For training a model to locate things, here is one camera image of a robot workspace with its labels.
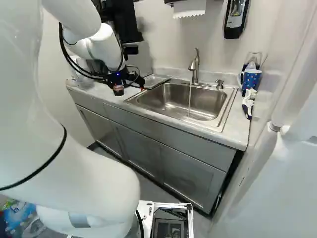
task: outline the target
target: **blue mug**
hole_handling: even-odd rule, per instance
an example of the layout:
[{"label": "blue mug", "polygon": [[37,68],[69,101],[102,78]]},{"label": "blue mug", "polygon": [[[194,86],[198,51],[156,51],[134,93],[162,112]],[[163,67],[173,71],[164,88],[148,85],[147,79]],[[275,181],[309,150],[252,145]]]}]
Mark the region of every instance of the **blue mug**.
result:
[{"label": "blue mug", "polygon": [[240,81],[240,79],[243,79],[242,84],[239,82],[243,97],[246,95],[247,89],[251,89],[251,88],[255,90],[258,89],[261,76],[262,76],[261,70],[251,69],[251,68],[248,68],[244,72],[239,73],[238,82]]}]

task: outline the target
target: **paper towel dispenser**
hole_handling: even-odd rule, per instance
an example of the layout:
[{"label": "paper towel dispenser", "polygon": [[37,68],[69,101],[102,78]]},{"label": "paper towel dispenser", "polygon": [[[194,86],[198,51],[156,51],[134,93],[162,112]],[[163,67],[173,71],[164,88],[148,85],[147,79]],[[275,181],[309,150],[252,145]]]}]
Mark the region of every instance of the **paper towel dispenser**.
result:
[{"label": "paper towel dispenser", "polygon": [[174,7],[174,2],[176,1],[186,1],[186,0],[164,0],[165,4],[170,5],[170,7]]}]

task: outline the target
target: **stainless steel sink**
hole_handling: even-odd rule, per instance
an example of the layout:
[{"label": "stainless steel sink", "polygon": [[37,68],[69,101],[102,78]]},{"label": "stainless steel sink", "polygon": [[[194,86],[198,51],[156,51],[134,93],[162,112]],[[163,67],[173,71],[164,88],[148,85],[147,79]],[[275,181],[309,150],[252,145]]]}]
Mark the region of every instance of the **stainless steel sink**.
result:
[{"label": "stainless steel sink", "polygon": [[234,88],[217,90],[215,86],[192,86],[191,106],[188,113],[190,86],[172,79],[152,90],[127,99],[135,106],[198,125],[219,126],[228,107]]}]

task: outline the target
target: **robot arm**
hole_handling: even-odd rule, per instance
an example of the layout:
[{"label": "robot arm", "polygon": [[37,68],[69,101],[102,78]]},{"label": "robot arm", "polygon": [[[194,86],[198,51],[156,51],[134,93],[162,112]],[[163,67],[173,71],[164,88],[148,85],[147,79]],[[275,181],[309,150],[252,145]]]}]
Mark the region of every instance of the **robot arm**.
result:
[{"label": "robot arm", "polygon": [[91,0],[42,0],[42,4],[63,24],[64,42],[72,52],[86,60],[102,60],[110,70],[118,69],[120,45],[113,29],[101,23]]},{"label": "robot arm", "polygon": [[[90,0],[43,4],[78,39],[118,49],[114,41],[104,41],[112,34],[100,34],[100,18]],[[0,2],[5,59],[0,64],[0,192],[38,205],[45,225],[61,233],[124,237],[139,203],[138,179],[128,167],[78,144],[43,106],[36,83],[41,16],[39,0]]]}]

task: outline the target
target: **door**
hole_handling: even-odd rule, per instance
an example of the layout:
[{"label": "door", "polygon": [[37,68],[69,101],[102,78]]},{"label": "door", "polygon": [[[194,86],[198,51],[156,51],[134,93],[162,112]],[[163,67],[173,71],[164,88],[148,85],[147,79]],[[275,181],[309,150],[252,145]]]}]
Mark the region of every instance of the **door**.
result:
[{"label": "door", "polygon": [[209,213],[225,173],[170,147],[161,146],[164,183]]},{"label": "door", "polygon": [[161,181],[160,143],[115,122],[115,128],[130,163]]},{"label": "door", "polygon": [[115,131],[111,126],[111,122],[108,119],[79,105],[76,105],[76,107],[93,138],[106,147],[106,149],[110,150],[117,156],[122,157],[122,151],[116,138]]}]

